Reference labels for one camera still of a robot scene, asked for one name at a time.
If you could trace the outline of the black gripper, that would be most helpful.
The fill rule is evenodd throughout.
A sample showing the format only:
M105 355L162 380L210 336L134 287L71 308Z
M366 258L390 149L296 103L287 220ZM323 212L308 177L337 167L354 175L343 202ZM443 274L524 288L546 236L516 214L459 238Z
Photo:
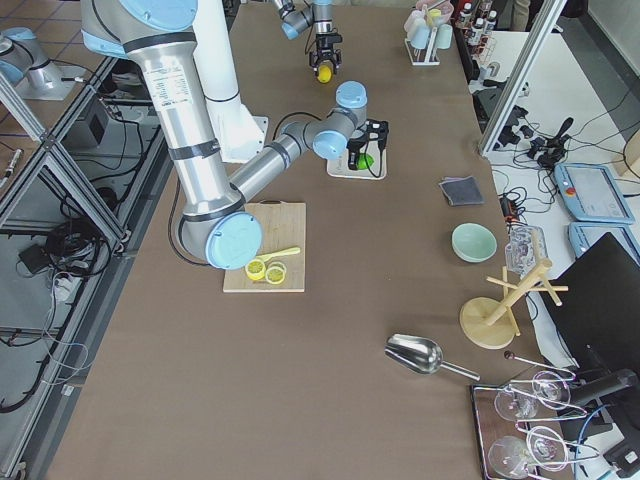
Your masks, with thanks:
M341 50L336 49L335 45L343 42L342 35L336 32L317 34L314 42L314 48L309 52L309 66L316 70L317 61L332 61L333 69L338 70L342 65L342 56Z
M389 123L375 119L367 119L366 122L355 130L347 143L349 151L347 167L351 171L358 170L358 152L369 142L376 141L379 153L382 153L387 145Z

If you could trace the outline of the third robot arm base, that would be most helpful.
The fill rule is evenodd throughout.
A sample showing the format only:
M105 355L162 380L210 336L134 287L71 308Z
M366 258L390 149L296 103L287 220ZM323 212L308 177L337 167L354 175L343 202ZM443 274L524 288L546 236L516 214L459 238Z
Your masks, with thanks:
M23 99L62 101L62 71L27 27L1 31L1 73Z

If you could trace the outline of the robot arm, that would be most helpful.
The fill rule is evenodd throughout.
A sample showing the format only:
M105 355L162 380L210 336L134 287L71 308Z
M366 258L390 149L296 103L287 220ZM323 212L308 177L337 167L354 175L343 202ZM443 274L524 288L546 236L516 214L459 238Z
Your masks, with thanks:
M325 118L289 123L267 140L241 101L218 1L84 1L81 16L89 50L142 72L186 197L170 234L198 262L249 263L263 231L246 203L307 152L340 158L366 124L366 89L347 81Z
M320 75L323 66L336 75L342 64L342 53L336 45L343 42L343 37L334 27L332 2L311 1L300 9L293 1L273 1L273 4L289 40L296 39L307 30L314 34L314 44L306 48L306 54L315 76Z

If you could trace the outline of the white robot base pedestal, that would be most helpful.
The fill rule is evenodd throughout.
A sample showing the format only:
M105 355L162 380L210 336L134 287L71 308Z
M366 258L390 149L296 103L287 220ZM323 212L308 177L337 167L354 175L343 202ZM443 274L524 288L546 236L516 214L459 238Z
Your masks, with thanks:
M222 2L198 3L194 59L209 119L228 163L246 163L264 147L269 120L242 102Z

